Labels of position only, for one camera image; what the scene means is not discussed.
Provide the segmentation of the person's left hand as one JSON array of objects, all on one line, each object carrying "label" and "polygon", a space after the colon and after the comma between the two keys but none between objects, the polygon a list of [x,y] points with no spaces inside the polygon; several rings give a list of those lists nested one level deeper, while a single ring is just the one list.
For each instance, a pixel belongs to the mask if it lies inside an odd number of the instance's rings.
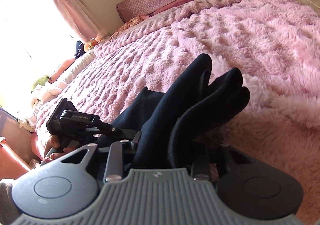
[{"label": "person's left hand", "polygon": [[43,164],[49,163],[55,159],[58,159],[59,157],[64,156],[65,154],[70,153],[70,152],[77,149],[77,147],[67,147],[67,148],[63,149],[62,153],[53,152],[53,153],[49,154],[49,151],[51,149],[58,150],[60,148],[61,148],[61,145],[60,145],[58,136],[56,136],[56,135],[50,136],[50,138],[48,139],[48,142],[46,143],[45,149],[44,149],[44,156],[43,156],[42,163]]}]

